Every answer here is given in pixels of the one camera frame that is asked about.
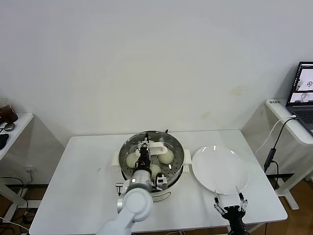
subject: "wooden floor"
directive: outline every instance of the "wooden floor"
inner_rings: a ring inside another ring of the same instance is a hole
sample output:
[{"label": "wooden floor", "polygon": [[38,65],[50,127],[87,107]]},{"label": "wooden floor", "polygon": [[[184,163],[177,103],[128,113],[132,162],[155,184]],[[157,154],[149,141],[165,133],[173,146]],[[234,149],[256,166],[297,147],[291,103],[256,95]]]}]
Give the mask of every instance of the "wooden floor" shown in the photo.
[{"label": "wooden floor", "polygon": [[[26,194],[26,199],[28,200],[40,200],[45,193],[44,188],[32,188]],[[268,223],[267,235],[313,235],[313,184],[311,182],[301,181],[292,190],[294,198],[296,199],[300,209],[296,211],[290,210],[287,202],[284,198],[280,198],[283,203],[287,213],[288,219],[282,222]],[[10,202],[0,196],[0,215],[4,216],[6,210],[10,206]],[[14,218],[19,217],[24,213],[24,209],[18,209]],[[22,219],[18,219],[15,223],[20,224]],[[13,230],[4,230],[3,227],[7,225],[0,225],[0,235],[20,235],[20,229],[18,226],[9,225]],[[264,235],[265,225],[258,228],[251,235]],[[169,232],[162,233],[145,233],[144,235],[166,235]],[[217,229],[201,229],[193,231],[185,231],[186,235],[213,235],[213,234],[226,234],[226,228]]]}]

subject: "brown jar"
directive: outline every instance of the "brown jar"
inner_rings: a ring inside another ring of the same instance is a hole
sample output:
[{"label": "brown jar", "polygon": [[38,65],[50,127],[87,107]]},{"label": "brown jar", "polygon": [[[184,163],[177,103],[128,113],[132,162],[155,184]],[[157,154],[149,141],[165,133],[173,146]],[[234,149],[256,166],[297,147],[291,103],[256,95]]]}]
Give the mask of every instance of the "brown jar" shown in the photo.
[{"label": "brown jar", "polygon": [[14,109],[6,98],[0,99],[0,117],[6,123],[13,123],[18,119]]}]

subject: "laptop screen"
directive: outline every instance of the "laptop screen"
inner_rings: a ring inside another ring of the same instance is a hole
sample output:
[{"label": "laptop screen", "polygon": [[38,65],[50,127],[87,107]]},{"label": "laptop screen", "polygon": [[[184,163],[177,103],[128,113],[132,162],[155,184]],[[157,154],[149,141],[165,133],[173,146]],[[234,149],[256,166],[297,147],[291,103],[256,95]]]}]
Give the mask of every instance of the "laptop screen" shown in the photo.
[{"label": "laptop screen", "polygon": [[313,62],[300,62],[288,104],[308,103],[313,104]]}]

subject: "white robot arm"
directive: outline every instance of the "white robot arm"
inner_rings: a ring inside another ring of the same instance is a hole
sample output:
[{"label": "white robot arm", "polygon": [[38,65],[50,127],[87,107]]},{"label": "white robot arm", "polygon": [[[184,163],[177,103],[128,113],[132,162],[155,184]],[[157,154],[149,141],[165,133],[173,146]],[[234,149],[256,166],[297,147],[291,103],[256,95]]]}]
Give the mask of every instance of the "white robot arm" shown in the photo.
[{"label": "white robot arm", "polygon": [[[150,192],[155,189],[162,190],[157,187],[157,183],[154,185],[151,181],[150,159],[147,134],[140,145],[140,157],[135,164],[132,179],[126,180],[122,184],[116,184],[119,194],[117,218],[106,222],[96,235],[130,235],[134,223],[149,216],[153,204]],[[167,187],[164,175],[157,180],[160,180],[161,187]]]},{"label": "white robot arm", "polygon": [[126,193],[123,208],[116,219],[109,220],[97,235],[130,235],[135,222],[145,220],[151,211],[152,197],[143,188],[134,188]]}]

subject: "laptop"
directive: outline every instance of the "laptop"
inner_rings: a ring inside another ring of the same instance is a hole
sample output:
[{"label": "laptop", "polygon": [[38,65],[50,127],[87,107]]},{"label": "laptop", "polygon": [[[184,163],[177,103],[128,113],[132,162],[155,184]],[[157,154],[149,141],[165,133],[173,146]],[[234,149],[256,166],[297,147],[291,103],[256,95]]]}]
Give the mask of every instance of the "laptop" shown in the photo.
[{"label": "laptop", "polygon": [[300,62],[286,108],[313,135],[313,62]]}]

